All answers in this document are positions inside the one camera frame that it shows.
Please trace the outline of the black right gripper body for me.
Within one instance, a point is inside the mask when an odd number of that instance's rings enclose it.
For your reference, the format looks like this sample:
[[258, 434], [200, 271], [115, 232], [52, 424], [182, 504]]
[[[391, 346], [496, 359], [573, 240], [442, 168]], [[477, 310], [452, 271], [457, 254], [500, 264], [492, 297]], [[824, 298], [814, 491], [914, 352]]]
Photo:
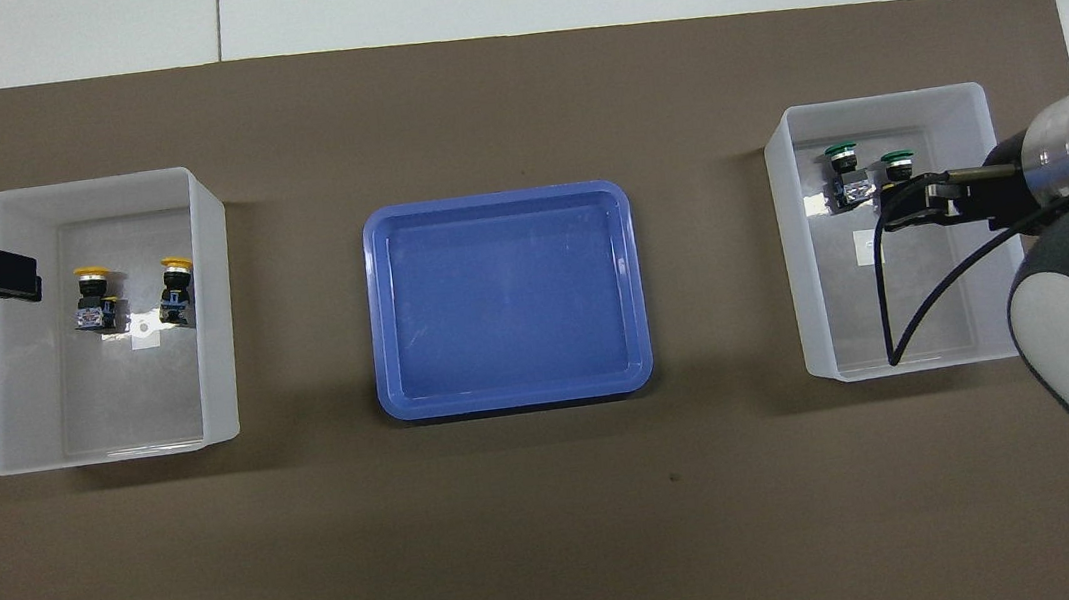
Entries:
[[961, 190], [952, 202], [956, 224], [985, 222], [991, 231], [1003, 230], [1042, 207], [1023, 174], [1026, 137], [1026, 130], [1007, 137], [988, 152], [982, 166], [949, 171], [950, 184]]

